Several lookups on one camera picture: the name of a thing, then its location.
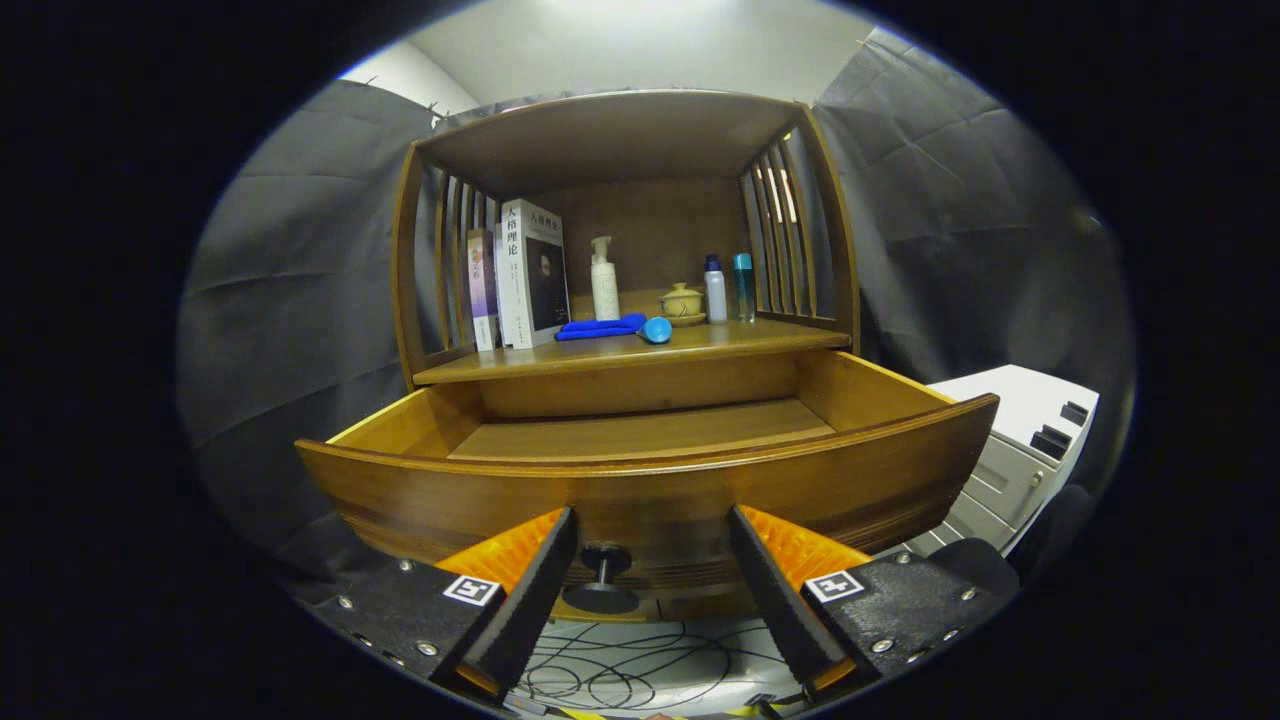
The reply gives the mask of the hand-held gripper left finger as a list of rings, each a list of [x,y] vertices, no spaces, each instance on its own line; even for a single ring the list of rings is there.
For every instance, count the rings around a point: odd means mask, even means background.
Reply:
[[[324,626],[433,689],[503,701],[579,548],[570,506],[439,564],[402,559],[310,607]]]

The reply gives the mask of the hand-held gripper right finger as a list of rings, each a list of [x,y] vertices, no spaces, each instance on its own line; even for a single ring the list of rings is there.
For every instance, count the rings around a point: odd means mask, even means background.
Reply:
[[[730,546],[776,648],[820,705],[956,644],[1011,598],[1011,568],[982,539],[873,557],[733,506]]]

